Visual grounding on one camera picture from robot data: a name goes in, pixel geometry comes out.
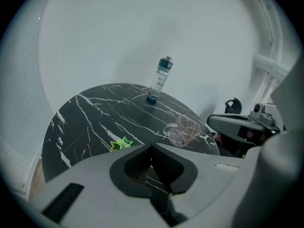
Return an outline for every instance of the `table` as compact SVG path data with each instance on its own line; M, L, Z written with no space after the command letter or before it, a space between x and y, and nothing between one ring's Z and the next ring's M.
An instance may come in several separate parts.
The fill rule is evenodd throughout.
M181 114L201 128L201 134L183 149L219 155L210 131L193 111L165 93L157 103L150 103L146 101L148 90L141 85L108 84L87 89L67 101L45 135L42 165L46 182L85 158L109 152L111 141L123 137L132 140L133 146L155 142L172 145L163 129ZM152 168L146 184L167 193Z

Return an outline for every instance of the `marble tabletop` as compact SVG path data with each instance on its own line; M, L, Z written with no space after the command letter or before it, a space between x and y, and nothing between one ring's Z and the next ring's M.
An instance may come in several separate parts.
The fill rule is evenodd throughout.
M53 117L43 143L42 165L46 182L78 162L110 151L111 142L124 137L142 143L172 145L163 134L167 123L187 115L201 134L185 150L219 155L210 131L186 105L162 93L157 103L146 100L149 88L134 84L108 84L87 89L67 101ZM167 193L151 170L147 185Z

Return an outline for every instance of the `clear plastic container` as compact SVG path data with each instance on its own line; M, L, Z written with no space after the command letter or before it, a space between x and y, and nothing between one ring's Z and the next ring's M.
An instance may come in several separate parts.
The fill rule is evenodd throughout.
M162 92L162 88L166 82L169 71L173 65L171 57L165 57L160 59L159 66L153 77L152 84L147 96L147 100L156 102Z

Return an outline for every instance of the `white corrugated panel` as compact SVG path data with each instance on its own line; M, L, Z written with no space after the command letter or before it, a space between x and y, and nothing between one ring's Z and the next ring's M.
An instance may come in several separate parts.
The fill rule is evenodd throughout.
M0 42L0 167L11 189L24 192L51 111L40 86L36 45L47 0L27 0Z

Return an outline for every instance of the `water bottle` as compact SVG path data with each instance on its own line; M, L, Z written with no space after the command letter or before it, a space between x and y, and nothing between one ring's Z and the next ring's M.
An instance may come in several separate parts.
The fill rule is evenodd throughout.
M147 100L150 102L156 102L162 92L162 88L166 82L169 71L173 65L171 57L161 58L158 64L158 68L154 75Z

